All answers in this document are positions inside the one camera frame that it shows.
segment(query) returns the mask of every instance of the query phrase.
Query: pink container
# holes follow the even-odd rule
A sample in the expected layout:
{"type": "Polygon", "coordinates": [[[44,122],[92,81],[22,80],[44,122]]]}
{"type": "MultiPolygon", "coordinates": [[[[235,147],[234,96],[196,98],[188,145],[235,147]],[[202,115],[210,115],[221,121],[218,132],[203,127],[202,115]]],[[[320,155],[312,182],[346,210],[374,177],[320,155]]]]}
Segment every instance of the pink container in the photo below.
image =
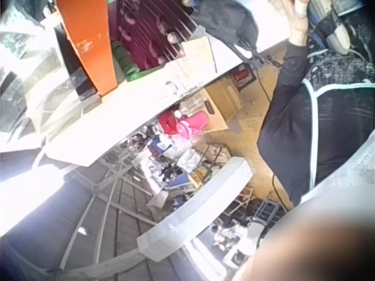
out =
{"type": "Polygon", "coordinates": [[[203,128],[209,123],[209,117],[204,111],[198,111],[190,117],[177,123],[177,131],[185,139],[202,133],[203,128]]]}

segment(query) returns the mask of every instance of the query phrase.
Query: hand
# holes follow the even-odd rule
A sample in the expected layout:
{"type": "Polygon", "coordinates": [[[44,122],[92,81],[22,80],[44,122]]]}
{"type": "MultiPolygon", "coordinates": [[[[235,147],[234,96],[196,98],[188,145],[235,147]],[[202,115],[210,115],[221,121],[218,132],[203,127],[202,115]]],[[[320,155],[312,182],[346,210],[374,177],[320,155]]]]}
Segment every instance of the hand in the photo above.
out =
{"type": "MultiPolygon", "coordinates": [[[[296,0],[308,3],[309,0],[296,0]]],[[[294,0],[281,0],[291,28],[289,42],[297,46],[306,46],[309,21],[307,15],[295,12],[294,0]]]]}

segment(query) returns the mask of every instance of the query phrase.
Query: green object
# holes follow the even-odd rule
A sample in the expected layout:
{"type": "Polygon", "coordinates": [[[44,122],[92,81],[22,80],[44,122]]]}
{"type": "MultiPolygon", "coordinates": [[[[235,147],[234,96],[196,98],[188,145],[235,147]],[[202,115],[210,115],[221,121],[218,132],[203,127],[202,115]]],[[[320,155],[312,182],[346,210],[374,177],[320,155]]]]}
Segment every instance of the green object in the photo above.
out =
{"type": "Polygon", "coordinates": [[[130,81],[132,75],[139,73],[139,67],[133,63],[127,51],[119,41],[111,40],[111,50],[112,55],[116,61],[118,61],[125,78],[127,81],[130,81]]]}
{"type": "Polygon", "coordinates": [[[138,73],[131,74],[129,76],[129,78],[127,78],[127,81],[131,82],[131,81],[140,79],[140,78],[145,77],[145,76],[147,76],[147,75],[149,75],[149,74],[151,74],[151,73],[153,73],[153,72],[155,72],[155,71],[157,71],[159,69],[162,69],[163,67],[164,66],[156,66],[156,67],[154,67],[152,69],[148,69],[148,70],[145,70],[145,71],[141,71],[141,72],[138,72],[138,73]]]}

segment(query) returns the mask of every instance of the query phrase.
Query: black sleeve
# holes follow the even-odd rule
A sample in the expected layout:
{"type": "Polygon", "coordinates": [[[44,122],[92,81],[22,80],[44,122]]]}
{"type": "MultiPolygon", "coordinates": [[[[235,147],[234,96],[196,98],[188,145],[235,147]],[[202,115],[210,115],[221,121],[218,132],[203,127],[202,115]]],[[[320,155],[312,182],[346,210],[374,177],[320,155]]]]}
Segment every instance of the black sleeve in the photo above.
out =
{"type": "Polygon", "coordinates": [[[289,199],[297,205],[308,186],[310,121],[303,118],[308,48],[287,43],[274,95],[258,138],[258,150],[289,199]]]}
{"type": "Polygon", "coordinates": [[[307,46],[296,46],[287,41],[287,53],[284,57],[284,63],[279,73],[264,124],[276,118],[297,93],[307,72],[307,54],[307,46]]]}

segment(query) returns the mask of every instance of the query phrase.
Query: orange panel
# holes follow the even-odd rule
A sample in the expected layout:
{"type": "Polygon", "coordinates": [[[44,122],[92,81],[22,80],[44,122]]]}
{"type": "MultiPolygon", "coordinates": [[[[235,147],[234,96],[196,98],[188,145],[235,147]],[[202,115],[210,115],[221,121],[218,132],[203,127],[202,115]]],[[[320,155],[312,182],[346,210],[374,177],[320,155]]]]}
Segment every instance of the orange panel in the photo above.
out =
{"type": "Polygon", "coordinates": [[[110,45],[107,0],[57,0],[65,30],[100,95],[117,87],[110,45]]]}

